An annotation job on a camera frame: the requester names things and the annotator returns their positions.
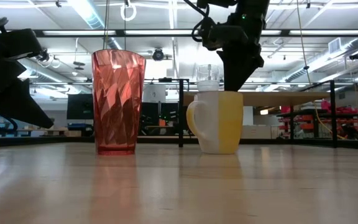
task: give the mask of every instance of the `mug handle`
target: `mug handle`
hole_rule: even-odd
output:
[[[201,139],[206,139],[206,134],[197,128],[197,124],[195,122],[195,112],[200,106],[206,106],[206,103],[202,101],[193,101],[189,104],[186,112],[187,124],[189,125],[191,132],[193,132],[195,136]]]

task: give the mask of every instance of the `yellow and white mug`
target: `yellow and white mug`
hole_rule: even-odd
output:
[[[203,152],[233,154],[238,150],[243,108],[241,93],[206,91],[195,96],[186,117]]]

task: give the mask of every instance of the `ceramic mug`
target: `ceramic mug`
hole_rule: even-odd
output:
[[[233,154],[238,150],[243,109],[242,94],[238,92],[206,91],[195,96],[186,117],[203,152]]]

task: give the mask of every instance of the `red plastic cup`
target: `red plastic cup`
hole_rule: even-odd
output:
[[[95,144],[99,155],[135,153],[146,60],[126,50],[92,54]]]

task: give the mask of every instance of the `ceiling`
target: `ceiling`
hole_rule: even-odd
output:
[[[169,1],[177,4],[178,9],[169,9]],[[94,0],[96,11],[105,18],[106,1]],[[51,0],[0,0],[0,18],[7,17],[9,29],[90,29],[82,17],[71,7],[67,1],[60,0],[62,7],[54,6]],[[120,14],[120,5],[123,1],[111,1],[109,8],[109,29],[192,29],[201,20],[201,15],[178,0],[132,0],[137,5],[137,14],[131,21],[124,21]],[[319,0],[311,1],[312,7],[307,9],[306,1],[300,1],[300,15],[303,28],[307,29],[358,29],[358,0]],[[267,13],[268,29],[299,29],[296,0],[271,0]],[[228,15],[235,8],[229,9],[211,6],[210,17],[216,22],[225,22]],[[131,15],[131,9],[127,10],[127,17]],[[335,37],[307,37],[303,39],[306,58],[311,58],[328,49],[328,43]],[[173,54],[173,45],[177,44],[178,77],[194,79],[197,68],[200,65],[213,64],[220,67],[223,72],[223,64],[215,52],[203,48],[190,37],[117,37],[117,42],[122,48],[149,56],[150,51],[162,48],[168,55]],[[60,59],[60,66],[49,66],[46,72],[54,72],[63,75],[69,80],[84,81],[91,78],[91,54],[103,48],[101,38],[79,38],[76,52],[75,38],[39,38],[42,47],[48,48],[48,53]],[[271,38],[263,37],[262,56],[265,59],[264,68],[259,68],[249,79],[254,82],[277,82],[278,73],[286,74],[291,69],[301,66],[303,53],[301,39],[298,37]],[[74,61],[85,63],[84,70],[73,76]],[[172,62],[151,62],[153,69],[146,71],[146,78],[161,78],[160,72],[155,69],[161,66],[163,69],[172,68]],[[343,70],[344,60],[338,58],[333,63],[319,68],[316,72],[323,76],[332,75],[338,70]]]

